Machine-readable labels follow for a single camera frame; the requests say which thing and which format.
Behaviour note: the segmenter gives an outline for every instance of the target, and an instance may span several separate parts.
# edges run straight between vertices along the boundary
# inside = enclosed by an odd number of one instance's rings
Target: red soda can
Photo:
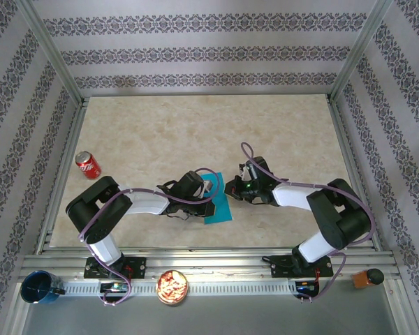
[[[75,157],[76,165],[85,174],[88,179],[98,178],[101,174],[101,168],[96,159],[88,151],[81,151]]]

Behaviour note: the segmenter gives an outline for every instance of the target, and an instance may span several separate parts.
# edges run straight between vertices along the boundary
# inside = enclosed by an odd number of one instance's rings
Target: purple cable
[[[247,151],[245,150],[244,147],[249,148],[250,150],[250,154],[247,153]],[[278,177],[276,177],[275,175],[273,175],[271,172],[268,172],[266,169],[264,169],[263,167],[261,167],[259,164],[257,164],[257,162],[255,162],[255,160],[253,159],[253,148],[251,147],[250,144],[248,144],[247,142],[242,142],[240,144],[240,148],[241,150],[244,152],[244,155],[248,158],[248,160],[251,162],[251,164],[253,164],[254,166],[256,166],[260,171],[264,172],[267,176],[273,178],[276,181],[279,181],[280,183],[283,183],[285,185],[289,185],[289,186],[299,186],[299,187],[307,187],[307,188],[324,188],[330,191],[334,191],[336,193],[340,193],[341,195],[344,195],[345,197],[351,199],[352,201],[354,201],[355,203],[357,203],[360,207],[363,208],[363,210],[365,211],[365,213],[368,215],[369,220],[371,221],[371,229],[369,230],[369,233],[363,237],[362,239],[359,239],[358,241],[352,242],[350,243],[348,246],[355,246],[356,244],[360,244],[364,241],[367,241],[376,231],[376,221],[374,220],[374,216],[371,213],[371,209],[369,209],[369,207],[367,205],[365,205],[360,199],[358,199],[357,197],[354,197],[353,195],[340,190],[338,188],[335,187],[331,187],[328,185],[320,185],[320,184],[306,184],[306,183],[293,183],[291,181],[285,180],[285,179],[280,179]],[[326,284],[326,286],[323,288],[323,290],[314,298],[309,297],[308,295],[305,294],[301,294],[305,297],[308,297],[310,299],[310,301],[312,300],[316,300],[319,297],[322,297],[332,286],[332,284],[334,283],[335,279],[338,277],[338,275],[340,274],[340,271],[343,269],[345,263],[346,263],[346,254],[344,253],[340,253],[337,251],[333,251],[331,254],[329,255],[343,255],[343,262],[341,263],[340,267],[338,268],[337,272],[335,273],[335,275],[330,279],[329,283]]]
[[[96,220],[98,220],[98,217],[103,213],[103,211],[105,211],[105,209],[107,208],[107,207],[109,207],[110,206],[110,204],[112,203],[112,202],[114,202],[115,201],[115,199],[116,198],[118,198],[120,195],[122,195],[122,194],[125,194],[125,193],[132,193],[132,192],[146,192],[146,193],[153,193],[153,194],[157,194],[157,195],[160,195],[161,197],[164,197],[164,198],[168,198],[168,199],[171,199],[171,200],[175,200],[175,201],[178,201],[178,202],[182,202],[182,203],[184,203],[184,204],[205,204],[206,202],[210,202],[211,200],[213,200],[214,199],[214,197],[217,195],[217,193],[219,192],[219,189],[220,189],[220,185],[221,185],[221,182],[220,182],[220,180],[219,180],[219,176],[217,175],[217,173],[215,173],[213,170],[211,170],[211,169],[209,169],[209,168],[207,168],[207,167],[201,167],[200,169],[197,169],[195,172],[200,172],[200,171],[208,171],[208,172],[210,172],[210,173],[212,173],[215,177],[216,177],[216,180],[217,180],[217,186],[216,186],[216,190],[215,190],[215,192],[213,192],[213,194],[211,195],[211,196],[209,196],[207,199],[204,199],[204,200],[199,200],[199,201],[189,201],[189,200],[183,200],[183,199],[180,199],[180,198],[176,198],[176,197],[173,197],[173,196],[171,196],[171,195],[166,195],[165,193],[162,193],[162,192],[158,192],[158,191],[154,191],[154,190],[149,190],[148,188],[127,188],[126,190],[122,190],[122,191],[120,191],[120,192],[118,192],[117,194],[115,194],[115,195],[113,195],[100,209],[99,209],[99,211],[94,215],[94,217],[93,218],[91,218],[91,220],[90,220],[90,222],[88,222],[88,224],[84,227],[84,229],[81,231],[81,233],[79,234],[79,236],[78,236],[78,238],[79,238],[79,240],[81,241],[81,242],[84,242],[84,235],[85,235],[85,233],[92,227],[92,225],[96,222]],[[106,305],[112,305],[112,306],[115,306],[115,305],[118,305],[118,304],[120,304],[120,303],[122,303],[124,300],[126,300],[128,297],[129,297],[129,295],[131,294],[131,291],[132,291],[132,284],[131,284],[131,281],[127,278],[127,277],[125,277],[123,274],[120,274],[118,271],[115,271],[115,270],[113,270],[113,269],[111,269],[108,265],[106,265],[106,263],[104,263],[102,260],[100,260],[99,259],[99,257],[98,256],[96,256],[95,255],[95,253],[93,252],[93,250],[91,249],[91,247],[90,247],[90,245],[89,244],[87,244],[87,248],[90,250],[90,252],[91,252],[91,254],[95,257],[95,259],[98,261],[98,263],[104,268],[104,269],[106,269],[106,270],[108,270],[108,271],[110,271],[110,272],[112,272],[114,275],[116,275],[116,276],[118,276],[118,277],[120,277],[121,279],[123,279],[126,283],[127,283],[127,292],[126,292],[126,294],[121,298],[121,299],[119,299],[119,300],[117,300],[116,302],[112,302],[112,303],[110,303],[110,302],[108,302],[107,300],[106,300],[106,295],[107,294],[104,294],[103,295],[103,298],[101,299],[101,300],[103,300],[103,302],[104,302],[104,304],[106,304]]]

